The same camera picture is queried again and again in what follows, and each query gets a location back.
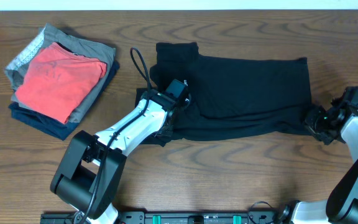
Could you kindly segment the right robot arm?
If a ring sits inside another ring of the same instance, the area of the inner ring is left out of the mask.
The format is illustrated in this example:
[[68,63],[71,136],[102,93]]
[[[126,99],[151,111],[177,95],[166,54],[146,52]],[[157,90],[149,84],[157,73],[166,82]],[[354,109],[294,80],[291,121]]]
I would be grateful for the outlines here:
[[354,161],[327,200],[298,202],[285,223],[358,223],[358,108],[349,106],[339,124],[340,138]]

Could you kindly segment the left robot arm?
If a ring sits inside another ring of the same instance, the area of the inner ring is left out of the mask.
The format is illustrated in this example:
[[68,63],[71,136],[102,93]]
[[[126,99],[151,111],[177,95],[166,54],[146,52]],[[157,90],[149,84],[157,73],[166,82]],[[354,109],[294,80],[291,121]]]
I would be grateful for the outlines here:
[[114,223],[112,200],[128,155],[150,135],[169,133],[187,90],[145,93],[119,122],[91,135],[74,135],[52,179],[50,190],[77,210],[73,223]]

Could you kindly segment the black polo shirt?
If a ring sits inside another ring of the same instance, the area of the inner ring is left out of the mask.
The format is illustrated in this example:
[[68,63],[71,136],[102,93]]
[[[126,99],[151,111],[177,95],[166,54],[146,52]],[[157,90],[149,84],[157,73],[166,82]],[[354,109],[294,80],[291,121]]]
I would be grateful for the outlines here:
[[149,136],[143,143],[172,140],[221,141],[272,132],[309,135],[303,125],[313,107],[308,62],[242,60],[199,54],[195,42],[157,43],[150,78],[159,91],[173,80],[186,82],[190,105],[177,114],[171,136]]

